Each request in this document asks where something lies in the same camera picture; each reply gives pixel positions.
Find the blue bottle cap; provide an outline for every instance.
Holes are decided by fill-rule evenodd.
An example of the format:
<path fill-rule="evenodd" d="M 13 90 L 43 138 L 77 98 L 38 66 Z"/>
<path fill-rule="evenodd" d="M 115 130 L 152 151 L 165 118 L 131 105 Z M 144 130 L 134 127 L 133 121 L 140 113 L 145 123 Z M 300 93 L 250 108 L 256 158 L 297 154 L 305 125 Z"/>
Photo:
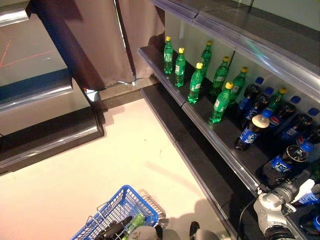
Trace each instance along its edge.
<path fill-rule="evenodd" d="M 269 109 L 265 109 L 263 110 L 263 112 L 261 113 L 262 117 L 268 119 L 271 117 L 272 115 L 272 111 L 270 111 Z"/>
<path fill-rule="evenodd" d="M 297 104 L 298 102 L 300 102 L 300 100 L 301 100 L 301 97 L 299 96 L 293 96 L 291 98 L 291 102 L 293 102 L 294 104 Z"/>
<path fill-rule="evenodd" d="M 315 107 L 310 108 L 308 111 L 308 114 L 311 116 L 316 116 L 318 113 L 319 113 L 319 109 Z"/>
<path fill-rule="evenodd" d="M 264 81 L 264 78 L 261 77 L 261 76 L 258 76 L 258 77 L 256 78 L 256 80 L 255 80 L 255 82 L 256 82 L 257 84 L 262 84 L 263 81 Z"/>
<path fill-rule="evenodd" d="M 301 144 L 300 148 L 304 152 L 310 152 L 312 149 L 314 149 L 314 145 L 311 142 L 305 141 L 304 143 Z"/>
<path fill-rule="evenodd" d="M 264 93 L 265 94 L 268 94 L 268 95 L 271 95 L 272 93 L 274 92 L 274 89 L 270 86 L 268 86 L 265 90 L 264 90 Z"/>

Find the yellow bottle cap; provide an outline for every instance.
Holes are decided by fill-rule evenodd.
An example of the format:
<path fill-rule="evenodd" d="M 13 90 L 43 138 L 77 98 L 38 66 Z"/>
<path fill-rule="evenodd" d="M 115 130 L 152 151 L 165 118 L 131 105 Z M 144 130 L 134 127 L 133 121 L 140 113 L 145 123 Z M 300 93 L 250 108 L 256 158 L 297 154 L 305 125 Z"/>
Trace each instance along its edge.
<path fill-rule="evenodd" d="M 233 87 L 234 87 L 234 83 L 233 83 L 233 82 L 228 81 L 228 82 L 225 84 L 225 88 L 226 88 L 226 89 L 232 89 Z"/>
<path fill-rule="evenodd" d="M 203 63 L 202 62 L 198 62 L 196 64 L 196 69 L 202 69 Z"/>
<path fill-rule="evenodd" d="M 244 66 L 243 68 L 241 68 L 241 72 L 247 73 L 248 72 L 248 68 L 246 66 Z"/>
<path fill-rule="evenodd" d="M 281 87 L 278 92 L 281 94 L 285 94 L 287 92 L 287 89 L 285 87 Z"/>

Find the soda bottle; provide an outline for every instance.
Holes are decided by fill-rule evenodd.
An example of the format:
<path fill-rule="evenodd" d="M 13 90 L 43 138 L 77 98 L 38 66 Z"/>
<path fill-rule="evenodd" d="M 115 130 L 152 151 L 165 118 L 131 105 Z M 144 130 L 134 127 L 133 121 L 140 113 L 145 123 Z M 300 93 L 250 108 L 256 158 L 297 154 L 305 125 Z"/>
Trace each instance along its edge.
<path fill-rule="evenodd" d="M 221 87 L 224 84 L 225 77 L 228 73 L 228 62 L 229 57 L 225 56 L 221 65 L 215 71 L 213 82 L 209 91 L 211 96 L 218 96 L 218 94 L 221 92 Z"/>
<path fill-rule="evenodd" d="M 164 72 L 166 74 L 172 73 L 172 57 L 174 50 L 171 45 L 171 37 L 167 36 L 165 38 L 165 46 L 164 46 Z"/>
<path fill-rule="evenodd" d="M 290 145 L 283 154 L 277 155 L 263 166 L 263 175 L 266 177 L 269 186 L 274 186 L 291 173 L 293 168 L 302 168 L 308 158 L 309 152 L 314 148 L 310 142 L 301 146 Z"/>
<path fill-rule="evenodd" d="M 320 215 L 317 210 L 312 210 L 306 215 L 300 218 L 300 227 L 308 234 L 312 236 L 320 236 Z"/>
<path fill-rule="evenodd" d="M 231 89 L 234 86 L 232 82 L 227 82 L 225 84 L 225 89 L 218 95 L 213 106 L 212 116 L 210 117 L 210 122 L 213 124 L 219 123 L 221 118 L 230 102 Z"/>
<path fill-rule="evenodd" d="M 280 108 L 278 108 L 270 118 L 269 128 L 274 132 L 284 121 L 290 118 L 296 112 L 295 104 L 299 103 L 301 98 L 299 96 L 293 96 L 291 103 L 284 102 Z"/>
<path fill-rule="evenodd" d="M 208 66 L 211 60 L 211 45 L 212 45 L 212 41 L 207 41 L 206 42 L 206 46 L 205 49 L 203 50 L 202 54 L 201 54 L 201 60 L 202 60 L 202 77 L 205 78 L 207 75 L 207 70 L 208 70 Z"/>
<path fill-rule="evenodd" d="M 179 55 L 175 61 L 175 86 L 182 87 L 184 85 L 186 60 L 184 55 L 185 49 L 179 48 Z"/>
<path fill-rule="evenodd" d="M 246 73 L 248 72 L 248 68 L 244 66 L 241 68 L 241 72 L 238 76 L 235 77 L 233 80 L 233 88 L 231 91 L 231 102 L 234 102 L 239 93 L 241 92 L 242 88 L 244 87 L 246 83 Z"/>
<path fill-rule="evenodd" d="M 289 143 L 297 137 L 298 134 L 308 129 L 312 124 L 312 117 L 316 116 L 319 113 L 319 110 L 315 107 L 309 109 L 308 114 L 297 114 L 288 126 L 282 130 L 279 134 L 279 140 L 284 144 Z"/>
<path fill-rule="evenodd" d="M 299 135 L 295 141 L 298 145 L 303 144 L 305 141 L 308 141 L 314 145 L 320 143 L 320 125 L 311 128 L 305 134 Z"/>
<path fill-rule="evenodd" d="M 234 118 L 236 120 L 239 120 L 242 117 L 244 111 L 247 110 L 251 101 L 255 99 L 255 97 L 258 94 L 260 94 L 261 87 L 259 85 L 262 84 L 263 81 L 264 81 L 264 78 L 259 76 L 255 80 L 256 84 L 250 84 L 249 86 L 246 87 L 243 98 L 239 102 L 236 108 L 236 111 L 234 113 Z"/>
<path fill-rule="evenodd" d="M 320 203 L 320 184 L 316 184 L 305 195 L 303 195 L 298 201 L 291 203 L 295 208 Z"/>
<path fill-rule="evenodd" d="M 196 64 L 196 69 L 191 77 L 190 93 L 188 95 L 188 102 L 191 104 L 195 104 L 198 101 L 198 95 L 199 95 L 201 83 L 203 80 L 203 75 L 201 72 L 202 67 L 203 67 L 202 62 L 198 62 Z"/>
<path fill-rule="evenodd" d="M 262 131 L 269 126 L 269 118 L 272 112 L 268 109 L 263 110 L 262 114 L 252 118 L 250 124 L 243 130 L 241 135 L 235 140 L 236 149 L 245 151 L 256 139 Z"/>
<path fill-rule="evenodd" d="M 260 93 L 255 97 L 254 101 L 252 101 L 249 105 L 247 111 L 245 112 L 244 118 L 241 121 L 242 129 L 244 129 L 248 125 L 248 123 L 254 116 L 258 115 L 264 108 L 268 106 L 273 91 L 274 89 L 268 86 L 264 90 L 264 93 Z"/>
<path fill-rule="evenodd" d="M 286 92 L 287 89 L 285 87 L 281 87 L 278 92 L 271 97 L 268 109 L 271 111 L 276 110 L 281 105 Z"/>

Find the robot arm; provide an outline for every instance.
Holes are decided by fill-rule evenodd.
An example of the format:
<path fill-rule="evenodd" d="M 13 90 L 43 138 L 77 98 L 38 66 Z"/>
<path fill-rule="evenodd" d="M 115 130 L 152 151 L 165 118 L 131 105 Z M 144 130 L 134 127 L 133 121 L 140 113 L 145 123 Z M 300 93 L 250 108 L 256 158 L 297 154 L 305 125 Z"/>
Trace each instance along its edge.
<path fill-rule="evenodd" d="M 296 201 L 315 184 L 309 177 L 309 171 L 303 170 L 291 181 L 258 196 L 253 208 L 258 216 L 259 228 L 267 240 L 295 239 L 281 210 L 283 205 Z"/>

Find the green bottle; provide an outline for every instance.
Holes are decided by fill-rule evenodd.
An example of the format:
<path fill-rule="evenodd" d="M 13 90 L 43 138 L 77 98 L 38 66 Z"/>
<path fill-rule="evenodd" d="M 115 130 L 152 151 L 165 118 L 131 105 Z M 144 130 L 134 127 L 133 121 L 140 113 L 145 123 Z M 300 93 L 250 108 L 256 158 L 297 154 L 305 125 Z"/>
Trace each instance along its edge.
<path fill-rule="evenodd" d="M 213 106 L 212 116 L 210 117 L 210 122 L 213 124 L 220 123 L 221 118 L 230 102 L 231 91 L 234 84 L 228 81 L 225 84 L 225 89 L 218 95 Z"/>
<path fill-rule="evenodd" d="M 175 86 L 182 87 L 184 85 L 186 60 L 184 55 L 185 49 L 179 48 L 179 55 L 175 61 Z"/>
<path fill-rule="evenodd" d="M 276 110 L 282 103 L 284 99 L 284 95 L 286 94 L 287 89 L 285 87 L 281 87 L 276 94 L 271 97 L 270 103 L 267 109 L 274 111 Z"/>
<path fill-rule="evenodd" d="M 246 73 L 248 72 L 248 68 L 244 66 L 241 68 L 241 72 L 238 76 L 235 77 L 233 80 L 233 88 L 231 90 L 231 99 L 230 102 L 234 102 L 239 93 L 241 92 L 242 88 L 244 87 L 246 83 Z"/>
<path fill-rule="evenodd" d="M 130 225 L 128 226 L 128 230 L 125 233 L 125 236 L 122 238 L 122 240 L 127 240 L 129 235 L 137 228 L 142 226 L 145 223 L 145 217 L 139 213 L 134 217 Z"/>
<path fill-rule="evenodd" d="M 164 72 L 166 74 L 172 73 L 172 56 L 174 53 L 174 50 L 171 45 L 171 37 L 167 36 L 165 38 L 166 43 L 164 46 Z"/>
<path fill-rule="evenodd" d="M 225 77 L 228 73 L 228 62 L 229 57 L 225 56 L 221 65 L 217 68 L 213 78 L 211 89 L 209 91 L 209 94 L 211 96 L 218 96 L 218 94 L 221 92 L 221 87 L 224 84 Z"/>
<path fill-rule="evenodd" d="M 202 76 L 202 62 L 196 64 L 196 70 L 194 71 L 190 82 L 190 93 L 188 95 L 188 101 L 191 104 L 195 104 L 198 101 L 198 95 L 203 80 Z"/>
<path fill-rule="evenodd" d="M 206 46 L 205 49 L 203 50 L 202 54 L 201 54 L 201 59 L 202 59 L 202 76 L 205 78 L 207 75 L 207 70 L 208 70 L 208 66 L 211 60 L 211 45 L 212 45 L 212 41 L 207 41 L 206 42 Z"/>

